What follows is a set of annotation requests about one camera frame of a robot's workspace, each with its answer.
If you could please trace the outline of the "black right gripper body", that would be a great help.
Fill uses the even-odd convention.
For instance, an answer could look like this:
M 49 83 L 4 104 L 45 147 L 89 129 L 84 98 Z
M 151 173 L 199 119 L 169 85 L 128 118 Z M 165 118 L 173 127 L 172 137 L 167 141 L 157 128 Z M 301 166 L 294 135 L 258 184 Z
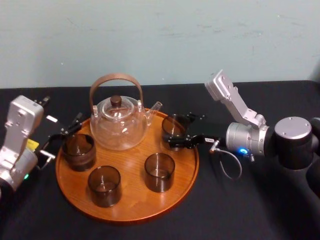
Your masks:
M 211 122 L 205 119 L 193 122 L 193 144 L 209 144 L 219 141 L 219 146 L 226 147 L 227 124 Z

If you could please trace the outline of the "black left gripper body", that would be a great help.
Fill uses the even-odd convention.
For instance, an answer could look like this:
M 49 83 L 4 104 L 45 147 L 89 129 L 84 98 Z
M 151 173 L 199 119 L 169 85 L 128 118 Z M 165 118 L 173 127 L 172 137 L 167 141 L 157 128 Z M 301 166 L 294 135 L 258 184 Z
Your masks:
M 26 147 L 31 150 L 37 158 L 36 169 L 45 168 L 51 160 L 56 158 L 56 154 L 54 153 L 55 144 L 47 150 L 44 150 L 44 144 L 49 136 L 60 134 L 61 128 L 64 128 L 64 125 L 57 118 L 46 115 L 27 140 Z

